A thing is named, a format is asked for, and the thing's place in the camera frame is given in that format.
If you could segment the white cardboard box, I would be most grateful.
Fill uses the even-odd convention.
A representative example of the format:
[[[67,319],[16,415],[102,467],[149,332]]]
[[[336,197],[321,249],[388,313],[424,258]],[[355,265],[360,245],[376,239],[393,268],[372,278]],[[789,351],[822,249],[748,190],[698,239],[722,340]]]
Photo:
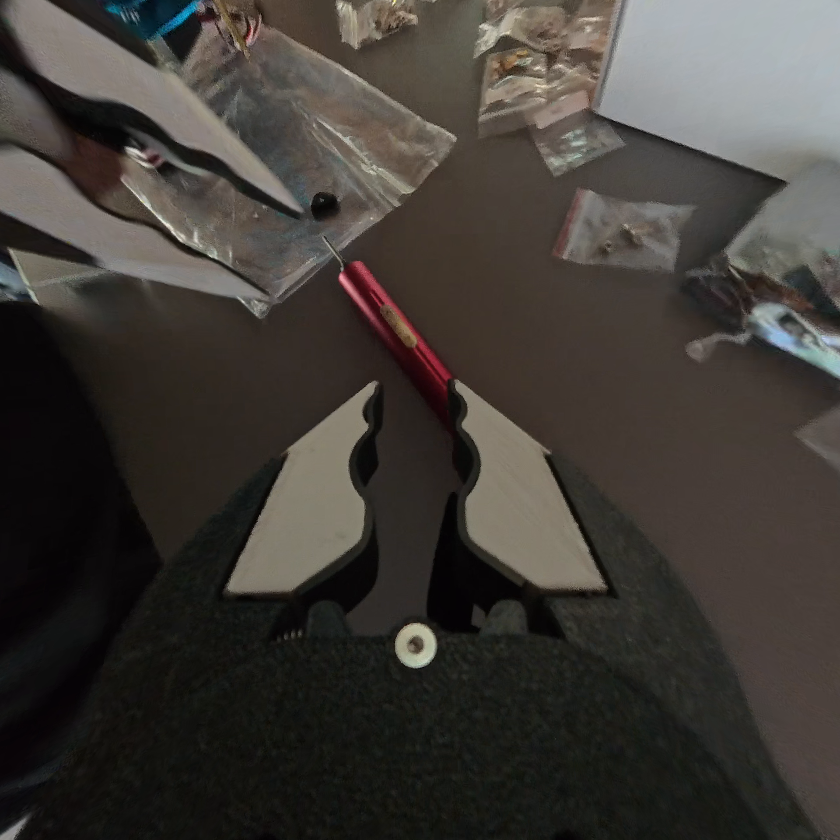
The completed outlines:
[[[839,2],[619,2],[593,110],[785,182],[838,161]]]

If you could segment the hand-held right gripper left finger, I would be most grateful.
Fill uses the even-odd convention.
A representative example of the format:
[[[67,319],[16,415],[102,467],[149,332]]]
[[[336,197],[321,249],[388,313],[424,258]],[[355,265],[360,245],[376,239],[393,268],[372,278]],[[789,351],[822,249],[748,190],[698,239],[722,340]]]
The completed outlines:
[[[224,594],[364,599],[379,570],[369,490],[384,395],[372,381],[290,446]]]

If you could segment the red screwdriver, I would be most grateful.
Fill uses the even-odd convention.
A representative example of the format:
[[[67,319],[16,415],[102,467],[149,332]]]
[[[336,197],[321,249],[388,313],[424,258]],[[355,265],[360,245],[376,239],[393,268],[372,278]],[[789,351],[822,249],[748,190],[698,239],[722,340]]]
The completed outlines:
[[[339,263],[339,283],[357,311],[388,349],[426,404],[448,432],[448,383],[453,374],[365,263],[346,261],[327,236],[321,236]]]

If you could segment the red-edged screw zip bag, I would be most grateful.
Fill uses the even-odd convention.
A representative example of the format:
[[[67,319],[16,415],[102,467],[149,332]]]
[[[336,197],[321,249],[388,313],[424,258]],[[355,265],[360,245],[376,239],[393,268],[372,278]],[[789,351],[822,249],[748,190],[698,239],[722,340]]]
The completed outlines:
[[[671,274],[693,205],[630,202],[590,189],[574,193],[552,257],[581,266]]]

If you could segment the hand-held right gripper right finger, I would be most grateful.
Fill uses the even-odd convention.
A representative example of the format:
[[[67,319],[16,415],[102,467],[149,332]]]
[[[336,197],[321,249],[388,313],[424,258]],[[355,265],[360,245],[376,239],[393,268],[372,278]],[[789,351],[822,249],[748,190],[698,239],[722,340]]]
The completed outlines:
[[[462,381],[448,383],[448,399],[469,557],[538,594],[608,593],[551,452]]]

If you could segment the pile of small parts bags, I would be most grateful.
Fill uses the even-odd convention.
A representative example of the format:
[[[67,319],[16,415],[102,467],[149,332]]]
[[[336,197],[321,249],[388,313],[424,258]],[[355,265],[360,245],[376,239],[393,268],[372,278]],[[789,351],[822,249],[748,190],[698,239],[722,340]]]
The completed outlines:
[[[562,176],[624,147],[592,112],[615,2],[480,2],[477,134],[528,131],[549,173]]]

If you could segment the torn printed packaging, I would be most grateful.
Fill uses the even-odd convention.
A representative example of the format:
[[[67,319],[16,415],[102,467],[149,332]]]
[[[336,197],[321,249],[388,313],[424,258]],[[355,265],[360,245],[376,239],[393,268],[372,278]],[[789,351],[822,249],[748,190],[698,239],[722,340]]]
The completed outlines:
[[[838,380],[839,163],[794,176],[681,289],[719,326],[687,344],[693,361],[756,340]]]

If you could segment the large clear plastic bag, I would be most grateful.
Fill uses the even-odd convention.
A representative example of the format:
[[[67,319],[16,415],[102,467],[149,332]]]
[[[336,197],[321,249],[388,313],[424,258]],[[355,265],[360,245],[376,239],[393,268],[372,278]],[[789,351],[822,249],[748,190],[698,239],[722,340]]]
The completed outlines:
[[[123,183],[186,246],[269,293],[240,302],[258,318],[397,209],[445,160],[456,137],[366,80],[272,27],[244,58],[206,27],[180,70],[193,92],[310,209],[317,193],[339,211],[294,220],[211,175],[128,163]]]

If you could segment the person in black shirt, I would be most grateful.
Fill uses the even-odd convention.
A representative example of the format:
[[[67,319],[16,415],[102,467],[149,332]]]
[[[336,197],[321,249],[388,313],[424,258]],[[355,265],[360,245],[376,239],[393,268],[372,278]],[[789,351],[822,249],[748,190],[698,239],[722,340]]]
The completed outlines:
[[[1,310],[1,786],[54,773],[161,559],[88,396],[33,304]]]

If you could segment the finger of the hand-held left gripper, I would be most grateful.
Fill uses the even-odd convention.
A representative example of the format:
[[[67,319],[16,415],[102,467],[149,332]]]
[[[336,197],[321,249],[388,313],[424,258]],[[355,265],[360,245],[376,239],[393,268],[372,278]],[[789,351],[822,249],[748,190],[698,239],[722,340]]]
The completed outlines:
[[[269,294],[156,226],[94,203],[53,161],[2,146],[1,233],[6,249],[225,298]]]
[[[125,134],[289,217],[304,214],[257,154],[106,13],[79,2],[2,2],[2,64],[67,117]]]

